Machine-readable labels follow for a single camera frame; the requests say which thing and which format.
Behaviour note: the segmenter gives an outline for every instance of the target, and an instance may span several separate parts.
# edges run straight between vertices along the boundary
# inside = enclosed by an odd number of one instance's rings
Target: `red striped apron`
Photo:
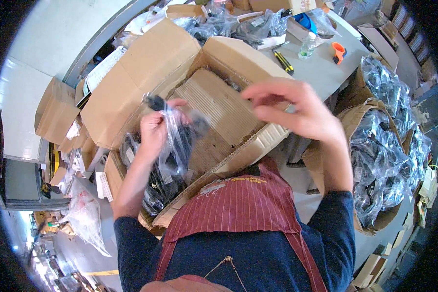
[[[164,236],[156,281],[163,280],[179,238],[213,231],[282,231],[307,271],[312,290],[327,291],[300,232],[291,187],[271,158],[264,157],[259,169],[259,177],[242,175],[215,181],[180,208]]]

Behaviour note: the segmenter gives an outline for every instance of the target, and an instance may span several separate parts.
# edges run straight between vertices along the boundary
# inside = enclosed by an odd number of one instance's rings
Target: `person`
[[[344,291],[355,265],[353,174],[339,120],[303,82],[270,79],[242,92],[260,120],[321,144],[325,193],[308,224],[270,158],[252,174],[215,181],[172,218],[159,241],[137,220],[167,130],[158,112],[140,122],[141,145],[113,203],[124,291]],[[295,113],[272,107],[289,101]],[[172,100],[171,107],[186,105]]]

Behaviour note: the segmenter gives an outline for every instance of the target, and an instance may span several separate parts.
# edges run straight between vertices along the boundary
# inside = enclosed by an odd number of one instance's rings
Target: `navy blue shirt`
[[[308,225],[301,223],[297,215],[328,291],[344,291],[354,273],[353,209],[350,192],[329,192]],[[138,292],[154,281],[162,240],[136,218],[118,218],[114,227],[123,290]],[[202,232],[181,238],[164,281],[182,275],[204,277],[226,256],[233,257],[248,291],[311,291],[307,272],[281,231]],[[230,264],[222,264],[207,279],[243,291]]]

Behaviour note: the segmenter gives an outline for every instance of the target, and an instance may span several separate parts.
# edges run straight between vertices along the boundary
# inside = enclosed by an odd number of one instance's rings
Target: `fan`
[[[388,21],[381,11],[383,0],[339,0],[336,5],[341,10],[341,17],[353,27],[377,28]]]

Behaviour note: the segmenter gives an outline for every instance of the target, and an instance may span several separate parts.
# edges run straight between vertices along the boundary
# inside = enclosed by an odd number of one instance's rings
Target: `wall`
[[[35,110],[53,76],[61,80],[96,32],[130,0],[40,0],[15,37],[0,77],[4,156],[40,158]]]
[[[38,200],[36,164],[8,159],[5,172],[7,199]]]

